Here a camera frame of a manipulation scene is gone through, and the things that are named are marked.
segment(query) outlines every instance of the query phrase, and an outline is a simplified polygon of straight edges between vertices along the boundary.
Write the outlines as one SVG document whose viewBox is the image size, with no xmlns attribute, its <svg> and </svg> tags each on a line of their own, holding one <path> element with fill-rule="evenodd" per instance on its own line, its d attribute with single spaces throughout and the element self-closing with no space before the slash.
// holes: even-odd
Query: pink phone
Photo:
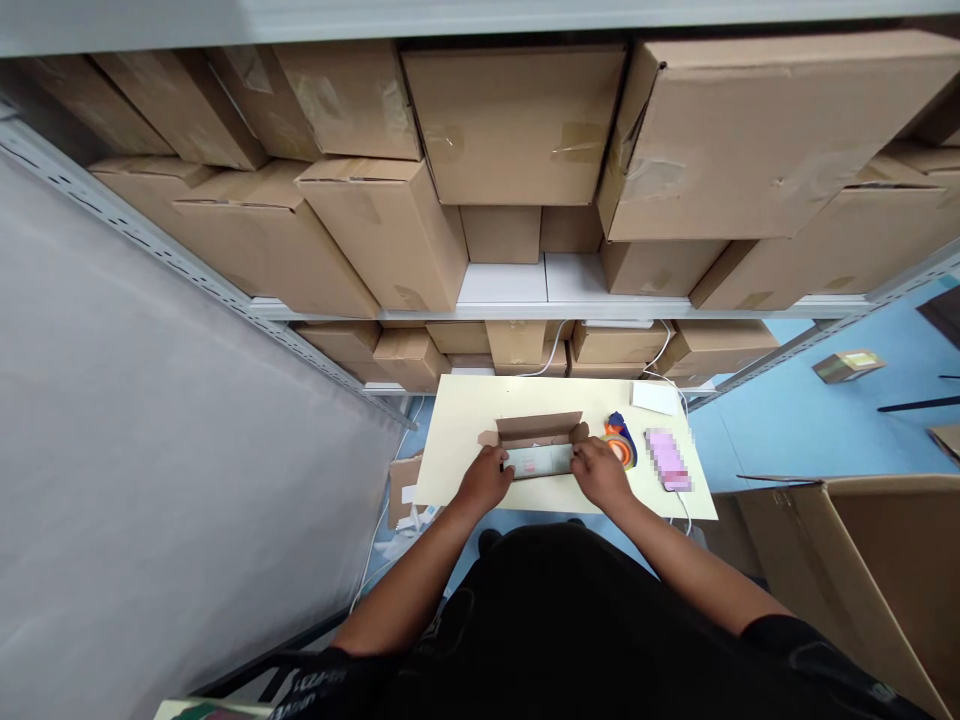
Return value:
<svg viewBox="0 0 960 720">
<path fill-rule="evenodd" d="M 663 483 L 663 489 L 668 492 L 690 492 L 693 490 L 693 480 L 683 464 L 677 442 L 669 430 L 650 428 L 644 433 L 647 447 L 653 456 L 653 465 Z"/>
</svg>

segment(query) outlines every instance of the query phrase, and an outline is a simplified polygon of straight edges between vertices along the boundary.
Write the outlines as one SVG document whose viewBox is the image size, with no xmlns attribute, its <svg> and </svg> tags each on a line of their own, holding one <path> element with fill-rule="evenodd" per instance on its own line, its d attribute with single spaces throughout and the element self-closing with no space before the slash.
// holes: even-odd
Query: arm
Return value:
<svg viewBox="0 0 960 720">
<path fill-rule="evenodd" d="M 739 636 L 758 618 L 793 615 L 641 503 L 620 460 L 602 440 L 578 443 L 570 469 L 587 499 L 630 538 L 660 579 L 720 627 Z"/>
<path fill-rule="evenodd" d="M 480 451 L 453 500 L 340 626 L 333 647 L 354 657 L 413 647 L 433 619 L 470 533 L 513 482 L 512 467 L 500 472 L 506 456 L 500 448 Z"/>
</svg>

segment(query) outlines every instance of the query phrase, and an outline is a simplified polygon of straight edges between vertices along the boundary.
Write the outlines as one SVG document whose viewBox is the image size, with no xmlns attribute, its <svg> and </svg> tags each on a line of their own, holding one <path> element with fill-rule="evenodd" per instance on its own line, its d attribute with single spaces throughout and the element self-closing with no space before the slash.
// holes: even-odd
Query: white wall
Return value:
<svg viewBox="0 0 960 720">
<path fill-rule="evenodd" d="M 152 717 L 349 602 L 397 423 L 6 160 L 0 308 L 0 716 Z"/>
</svg>

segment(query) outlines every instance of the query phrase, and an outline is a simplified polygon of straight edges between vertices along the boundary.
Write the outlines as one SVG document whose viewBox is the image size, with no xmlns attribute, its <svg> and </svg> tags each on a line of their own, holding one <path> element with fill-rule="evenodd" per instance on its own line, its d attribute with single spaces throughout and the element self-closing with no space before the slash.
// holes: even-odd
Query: black shirt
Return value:
<svg viewBox="0 0 960 720">
<path fill-rule="evenodd" d="M 480 716 L 929 718 L 806 623 L 734 637 L 570 523 L 501 539 L 410 653 L 318 654 L 271 718 Z"/>
</svg>

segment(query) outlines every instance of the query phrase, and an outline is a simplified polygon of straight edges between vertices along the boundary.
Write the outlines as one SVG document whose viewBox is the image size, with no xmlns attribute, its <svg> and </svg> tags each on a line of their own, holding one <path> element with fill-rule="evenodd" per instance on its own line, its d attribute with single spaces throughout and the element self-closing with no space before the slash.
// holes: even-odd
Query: person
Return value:
<svg viewBox="0 0 960 720">
<path fill-rule="evenodd" d="M 753 581 L 645 507 L 598 438 L 584 495 L 659 580 L 575 523 L 485 531 L 513 481 L 484 447 L 432 525 L 295 676 L 274 720 L 361 717 L 929 718 Z"/>
</svg>

